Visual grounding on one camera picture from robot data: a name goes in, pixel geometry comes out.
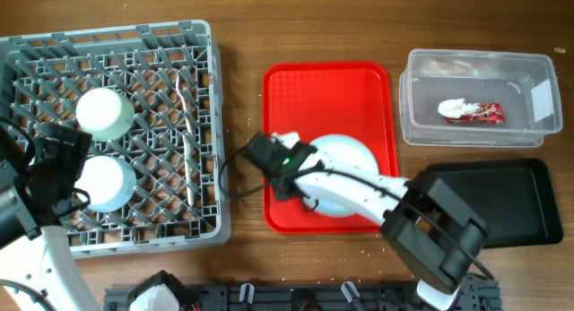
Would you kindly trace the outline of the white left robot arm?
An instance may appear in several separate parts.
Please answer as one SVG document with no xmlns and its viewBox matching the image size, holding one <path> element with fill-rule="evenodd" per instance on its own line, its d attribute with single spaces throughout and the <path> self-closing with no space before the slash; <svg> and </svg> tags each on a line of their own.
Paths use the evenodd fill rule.
<svg viewBox="0 0 574 311">
<path fill-rule="evenodd" d="M 97 310 L 62 218 L 86 208 L 74 195 L 91 134 L 43 123 L 37 136 L 2 117 L 1 285 L 22 310 Z"/>
</svg>

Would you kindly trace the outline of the light blue plate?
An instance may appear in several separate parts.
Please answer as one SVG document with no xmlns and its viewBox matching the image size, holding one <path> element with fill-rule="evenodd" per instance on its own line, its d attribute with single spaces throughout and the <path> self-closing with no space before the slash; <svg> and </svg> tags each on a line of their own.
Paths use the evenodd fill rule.
<svg viewBox="0 0 574 311">
<path fill-rule="evenodd" d="M 377 160 L 370 149 L 350 136 L 328 134 L 316 138 L 310 144 L 345 164 L 371 173 L 379 173 Z M 323 199 L 318 201 L 315 212 L 330 218 L 346 218 L 353 215 L 353 212 L 344 206 Z"/>
</svg>

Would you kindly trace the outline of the red snack wrapper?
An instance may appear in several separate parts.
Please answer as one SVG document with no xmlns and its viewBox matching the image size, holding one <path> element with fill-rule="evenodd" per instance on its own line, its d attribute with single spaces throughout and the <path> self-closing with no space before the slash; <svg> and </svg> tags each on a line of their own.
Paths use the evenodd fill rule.
<svg viewBox="0 0 574 311">
<path fill-rule="evenodd" d="M 506 122 L 504 111 L 498 101 L 480 105 L 481 107 L 473 114 L 462 116 L 459 119 L 445 118 L 445 120 L 449 124 L 479 122 L 497 125 Z"/>
</svg>

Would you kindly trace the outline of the white plastic fork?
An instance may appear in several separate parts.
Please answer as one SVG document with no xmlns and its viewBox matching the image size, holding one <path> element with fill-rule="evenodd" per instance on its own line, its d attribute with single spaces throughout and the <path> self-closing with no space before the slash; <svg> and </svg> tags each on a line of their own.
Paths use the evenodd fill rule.
<svg viewBox="0 0 574 311">
<path fill-rule="evenodd" d="M 194 129 L 193 129 L 193 127 L 192 127 L 192 125 L 191 125 L 191 123 L 190 123 L 188 117 L 186 116 L 186 113 L 187 113 L 187 100 L 186 100 L 186 98 L 183 96 L 183 94 L 181 93 L 181 90 L 180 90 L 180 76 L 179 76 L 179 73 L 177 73 L 177 75 L 176 75 L 175 90 L 176 90 L 177 96 L 178 96 L 178 98 L 179 98 L 179 100 L 180 100 L 180 102 L 181 102 L 182 112 L 183 112 L 183 116 L 184 116 L 184 119 L 185 119 L 185 125 L 186 125 L 187 132 L 188 132 L 189 134 L 191 134 L 192 136 L 194 136 L 194 135 L 195 135 Z"/>
</svg>

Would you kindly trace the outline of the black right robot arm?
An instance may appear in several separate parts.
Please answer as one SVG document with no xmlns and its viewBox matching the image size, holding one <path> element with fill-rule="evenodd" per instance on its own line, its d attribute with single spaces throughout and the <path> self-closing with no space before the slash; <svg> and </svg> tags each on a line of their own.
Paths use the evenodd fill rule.
<svg viewBox="0 0 574 311">
<path fill-rule="evenodd" d="M 299 197 L 318 212 L 324 203 L 336 204 L 378 226 L 418 277 L 416 293 L 429 307 L 454 306 L 468 269 L 479 265 L 487 224 L 439 177 L 384 176 L 364 144 L 341 134 L 305 143 L 296 132 L 257 133 L 242 154 L 277 199 Z"/>
</svg>

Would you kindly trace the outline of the white tissue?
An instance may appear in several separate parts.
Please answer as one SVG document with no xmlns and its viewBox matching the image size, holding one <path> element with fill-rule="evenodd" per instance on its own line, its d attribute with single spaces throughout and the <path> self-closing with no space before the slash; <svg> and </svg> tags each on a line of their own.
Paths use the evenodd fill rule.
<svg viewBox="0 0 574 311">
<path fill-rule="evenodd" d="M 481 105 L 469 103 L 465 99 L 446 99 L 439 103 L 438 112 L 445 118 L 459 119 L 476 112 Z"/>
</svg>

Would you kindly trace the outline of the light green bowl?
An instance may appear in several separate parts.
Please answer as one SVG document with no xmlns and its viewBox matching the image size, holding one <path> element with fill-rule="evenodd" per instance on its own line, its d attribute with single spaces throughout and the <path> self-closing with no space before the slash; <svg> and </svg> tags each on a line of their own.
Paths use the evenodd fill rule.
<svg viewBox="0 0 574 311">
<path fill-rule="evenodd" d="M 107 88 L 96 88 L 78 100 L 75 115 L 82 130 L 98 142 L 116 140 L 130 129 L 135 108 L 127 96 Z"/>
</svg>

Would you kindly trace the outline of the light blue bowl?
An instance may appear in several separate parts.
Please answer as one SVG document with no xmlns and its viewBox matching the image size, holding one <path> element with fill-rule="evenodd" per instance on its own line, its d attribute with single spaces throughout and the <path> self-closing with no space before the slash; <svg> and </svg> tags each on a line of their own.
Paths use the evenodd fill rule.
<svg viewBox="0 0 574 311">
<path fill-rule="evenodd" d="M 74 186 L 90 196 L 88 209 L 113 212 L 129 202 L 136 186 L 134 169 L 126 161 L 109 156 L 95 156 L 85 161 Z"/>
</svg>

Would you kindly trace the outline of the white plastic spoon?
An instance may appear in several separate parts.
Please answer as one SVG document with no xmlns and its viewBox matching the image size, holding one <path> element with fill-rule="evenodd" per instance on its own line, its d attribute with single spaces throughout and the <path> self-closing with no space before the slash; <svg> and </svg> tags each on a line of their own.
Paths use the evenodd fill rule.
<svg viewBox="0 0 574 311">
<path fill-rule="evenodd" d="M 192 146 L 191 146 L 191 133 L 183 133 L 183 143 L 184 143 L 184 164 L 185 164 L 185 175 L 186 175 L 186 188 L 187 188 L 187 202 L 190 207 L 194 203 L 194 187 L 192 186 Z"/>
</svg>

